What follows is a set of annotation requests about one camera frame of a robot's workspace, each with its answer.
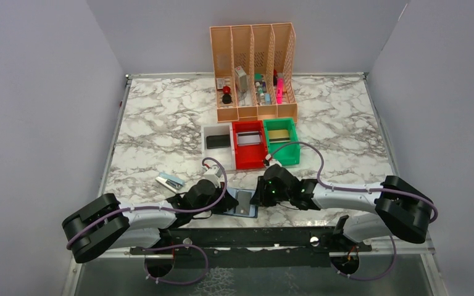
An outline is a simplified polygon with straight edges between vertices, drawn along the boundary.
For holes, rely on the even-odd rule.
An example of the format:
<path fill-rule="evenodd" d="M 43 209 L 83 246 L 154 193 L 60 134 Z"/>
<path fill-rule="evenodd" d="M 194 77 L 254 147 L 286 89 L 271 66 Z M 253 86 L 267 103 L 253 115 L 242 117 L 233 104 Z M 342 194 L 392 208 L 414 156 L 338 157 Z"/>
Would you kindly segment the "navy blue card holder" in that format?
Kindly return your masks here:
<path fill-rule="evenodd" d="M 241 218 L 257 218 L 259 208 L 251 203 L 256 191 L 229 187 L 221 206 L 212 209 L 215 215 L 237 216 Z"/>

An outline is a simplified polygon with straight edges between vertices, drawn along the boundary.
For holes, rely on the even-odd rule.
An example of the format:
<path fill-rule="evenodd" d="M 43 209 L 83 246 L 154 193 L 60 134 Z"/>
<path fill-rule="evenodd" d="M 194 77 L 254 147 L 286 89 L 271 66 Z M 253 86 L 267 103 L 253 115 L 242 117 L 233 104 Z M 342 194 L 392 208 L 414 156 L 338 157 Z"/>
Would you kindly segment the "black gold-lined card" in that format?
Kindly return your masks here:
<path fill-rule="evenodd" d="M 210 135 L 206 137 L 206 149 L 219 149 L 231 147 L 229 134 Z"/>

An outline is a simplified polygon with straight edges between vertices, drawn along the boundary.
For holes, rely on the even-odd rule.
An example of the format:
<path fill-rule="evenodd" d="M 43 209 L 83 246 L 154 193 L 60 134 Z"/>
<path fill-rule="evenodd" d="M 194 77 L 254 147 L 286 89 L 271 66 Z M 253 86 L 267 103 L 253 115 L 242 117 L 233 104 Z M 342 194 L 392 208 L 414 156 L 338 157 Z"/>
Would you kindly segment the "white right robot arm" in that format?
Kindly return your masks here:
<path fill-rule="evenodd" d="M 316 178 L 297 179 L 280 165 L 258 177 L 251 204 L 272 207 L 287 201 L 299 210 L 346 209 L 360 216 L 342 217 L 331 235 L 333 246 L 346 251 L 355 243 L 381 236 L 422 244 L 438 216 L 433 201 L 398 176 L 381 183 L 332 184 Z"/>

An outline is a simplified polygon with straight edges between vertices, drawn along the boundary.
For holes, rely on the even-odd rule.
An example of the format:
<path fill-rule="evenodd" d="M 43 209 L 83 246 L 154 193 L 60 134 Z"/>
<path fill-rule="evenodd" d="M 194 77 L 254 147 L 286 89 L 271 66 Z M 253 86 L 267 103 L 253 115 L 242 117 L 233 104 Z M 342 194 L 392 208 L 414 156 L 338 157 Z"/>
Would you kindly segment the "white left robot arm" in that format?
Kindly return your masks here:
<path fill-rule="evenodd" d="M 225 213 L 238 204 L 224 183 L 202 179 L 158 203 L 122 203 L 114 194 L 104 194 L 68 216 L 62 229 L 77 263 L 123 247 L 162 253 L 169 245 L 166 230 L 184 226 L 200 213 Z"/>

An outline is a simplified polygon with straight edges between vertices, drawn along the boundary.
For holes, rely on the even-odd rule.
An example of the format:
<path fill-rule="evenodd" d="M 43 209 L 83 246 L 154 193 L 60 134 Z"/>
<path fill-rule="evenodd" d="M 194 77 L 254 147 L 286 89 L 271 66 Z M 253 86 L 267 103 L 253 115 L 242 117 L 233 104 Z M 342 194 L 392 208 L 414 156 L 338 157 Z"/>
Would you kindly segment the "gold card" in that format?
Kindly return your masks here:
<path fill-rule="evenodd" d="M 282 143 L 291 141 L 290 134 L 287 129 L 268 130 L 267 135 L 269 138 L 269 142 L 271 143 Z"/>

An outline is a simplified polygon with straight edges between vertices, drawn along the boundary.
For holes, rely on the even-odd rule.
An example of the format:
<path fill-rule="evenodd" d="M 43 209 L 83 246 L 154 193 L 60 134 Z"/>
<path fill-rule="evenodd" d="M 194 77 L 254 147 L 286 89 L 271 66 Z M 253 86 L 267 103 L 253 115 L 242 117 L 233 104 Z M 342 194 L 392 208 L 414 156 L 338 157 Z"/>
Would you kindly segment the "silver card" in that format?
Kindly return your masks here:
<path fill-rule="evenodd" d="M 236 138 L 238 146 L 252 146 L 262 142 L 261 135 L 258 131 L 237 133 Z"/>

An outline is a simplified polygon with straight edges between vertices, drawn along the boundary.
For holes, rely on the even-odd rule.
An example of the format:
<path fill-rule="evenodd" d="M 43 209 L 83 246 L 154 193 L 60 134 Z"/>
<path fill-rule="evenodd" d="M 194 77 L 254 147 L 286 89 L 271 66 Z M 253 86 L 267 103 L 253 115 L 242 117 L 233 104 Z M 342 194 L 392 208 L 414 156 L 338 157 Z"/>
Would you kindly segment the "light blue stapler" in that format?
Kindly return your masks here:
<path fill-rule="evenodd" d="M 185 182 L 182 179 L 163 172 L 158 174 L 156 181 L 175 193 L 179 192 L 185 185 Z"/>

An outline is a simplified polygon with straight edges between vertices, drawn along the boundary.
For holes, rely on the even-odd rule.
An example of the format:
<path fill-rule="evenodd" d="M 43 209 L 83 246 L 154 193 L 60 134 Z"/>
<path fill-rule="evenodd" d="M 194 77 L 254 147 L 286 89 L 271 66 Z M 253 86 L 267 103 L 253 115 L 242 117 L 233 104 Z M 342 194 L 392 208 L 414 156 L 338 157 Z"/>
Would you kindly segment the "red plastic bin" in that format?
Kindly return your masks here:
<path fill-rule="evenodd" d="M 236 121 L 232 124 L 235 142 L 235 161 L 237 170 L 259 169 L 264 167 L 263 160 L 268 153 L 262 121 Z M 252 146 L 238 146 L 236 134 L 258 131 L 262 142 Z"/>

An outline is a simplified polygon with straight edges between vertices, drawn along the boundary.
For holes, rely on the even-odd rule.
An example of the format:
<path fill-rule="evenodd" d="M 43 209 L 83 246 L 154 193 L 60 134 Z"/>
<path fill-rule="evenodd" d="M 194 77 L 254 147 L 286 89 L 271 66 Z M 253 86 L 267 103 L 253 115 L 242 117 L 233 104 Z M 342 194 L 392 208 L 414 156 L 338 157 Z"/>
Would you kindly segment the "green plastic bin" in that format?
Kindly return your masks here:
<path fill-rule="evenodd" d="M 296 132 L 296 125 L 292 118 L 268 119 L 263 121 L 263 125 L 267 149 L 269 153 L 276 151 L 282 145 L 285 145 L 289 142 L 269 142 L 269 138 L 267 135 L 268 130 L 288 130 L 291 138 L 290 142 L 297 142 L 299 140 Z M 280 149 L 273 157 L 277 159 L 283 166 L 298 165 L 300 162 L 300 151 L 301 147 L 299 144 L 292 144 Z"/>

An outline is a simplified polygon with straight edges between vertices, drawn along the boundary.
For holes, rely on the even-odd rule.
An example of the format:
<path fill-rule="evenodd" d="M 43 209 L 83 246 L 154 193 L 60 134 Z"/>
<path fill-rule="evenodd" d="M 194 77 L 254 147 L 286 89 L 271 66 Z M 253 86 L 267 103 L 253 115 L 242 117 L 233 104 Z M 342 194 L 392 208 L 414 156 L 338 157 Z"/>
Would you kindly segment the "white plastic bin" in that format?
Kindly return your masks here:
<path fill-rule="evenodd" d="M 219 149 L 206 149 L 206 137 L 210 135 L 229 134 L 231 147 Z M 217 123 L 201 126 L 201 151 L 202 158 L 211 157 L 221 163 L 226 171 L 236 170 L 235 142 L 233 139 L 233 127 L 231 123 Z"/>

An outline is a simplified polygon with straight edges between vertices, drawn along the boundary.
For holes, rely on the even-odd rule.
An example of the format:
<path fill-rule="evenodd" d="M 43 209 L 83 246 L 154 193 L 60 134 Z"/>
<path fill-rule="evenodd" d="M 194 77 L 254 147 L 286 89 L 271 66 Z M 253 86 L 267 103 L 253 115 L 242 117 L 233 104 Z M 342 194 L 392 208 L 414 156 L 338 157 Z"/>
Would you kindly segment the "red and black stamp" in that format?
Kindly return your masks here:
<path fill-rule="evenodd" d="M 232 101 L 232 96 L 231 96 L 231 88 L 229 86 L 224 86 L 222 88 L 222 103 L 223 104 L 231 104 Z"/>

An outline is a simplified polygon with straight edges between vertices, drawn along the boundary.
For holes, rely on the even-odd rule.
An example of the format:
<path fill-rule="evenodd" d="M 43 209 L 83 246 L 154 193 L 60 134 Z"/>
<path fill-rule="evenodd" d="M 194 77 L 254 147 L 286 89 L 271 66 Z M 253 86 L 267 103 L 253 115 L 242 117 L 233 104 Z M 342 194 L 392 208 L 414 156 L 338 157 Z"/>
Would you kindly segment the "pink highlighter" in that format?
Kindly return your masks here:
<path fill-rule="evenodd" d="M 284 87 L 284 79 L 278 78 L 276 81 L 276 103 L 278 105 L 282 104 L 283 102 L 283 87 Z"/>

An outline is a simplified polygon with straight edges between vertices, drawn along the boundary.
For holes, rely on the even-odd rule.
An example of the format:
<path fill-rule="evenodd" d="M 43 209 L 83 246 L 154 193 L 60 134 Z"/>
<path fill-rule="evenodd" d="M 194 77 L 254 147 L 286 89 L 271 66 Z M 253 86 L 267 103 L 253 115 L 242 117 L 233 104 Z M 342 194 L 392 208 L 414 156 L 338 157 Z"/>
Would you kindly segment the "white box in organizer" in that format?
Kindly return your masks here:
<path fill-rule="evenodd" d="M 239 92 L 245 93 L 248 90 L 247 73 L 242 66 L 235 68 L 235 81 Z"/>

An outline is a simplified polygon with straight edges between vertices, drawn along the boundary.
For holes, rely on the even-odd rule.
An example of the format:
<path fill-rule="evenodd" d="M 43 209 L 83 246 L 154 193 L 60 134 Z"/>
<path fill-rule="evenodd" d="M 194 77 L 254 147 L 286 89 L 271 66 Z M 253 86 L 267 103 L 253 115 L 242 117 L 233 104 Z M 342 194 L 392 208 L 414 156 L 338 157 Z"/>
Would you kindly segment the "peach desk file organizer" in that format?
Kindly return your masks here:
<path fill-rule="evenodd" d="M 292 86 L 296 32 L 291 22 L 210 27 L 219 123 L 276 118 L 298 119 Z M 247 73 L 248 90 L 236 88 L 235 68 Z M 284 79 L 283 102 L 276 102 L 277 79 Z M 222 103 L 222 88 L 231 88 L 232 103 Z"/>

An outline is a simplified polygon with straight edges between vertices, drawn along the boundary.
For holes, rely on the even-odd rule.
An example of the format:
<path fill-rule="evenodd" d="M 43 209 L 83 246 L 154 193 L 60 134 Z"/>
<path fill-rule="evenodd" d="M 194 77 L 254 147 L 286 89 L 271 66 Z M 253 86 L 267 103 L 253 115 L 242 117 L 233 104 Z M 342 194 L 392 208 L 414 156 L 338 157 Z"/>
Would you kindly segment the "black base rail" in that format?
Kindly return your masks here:
<path fill-rule="evenodd" d="M 178 228 L 163 231 L 154 251 L 132 247 L 130 254 L 143 255 L 150 265 L 175 268 L 329 267 L 330 257 L 371 247 L 341 238 L 332 226 L 282 228 Z"/>

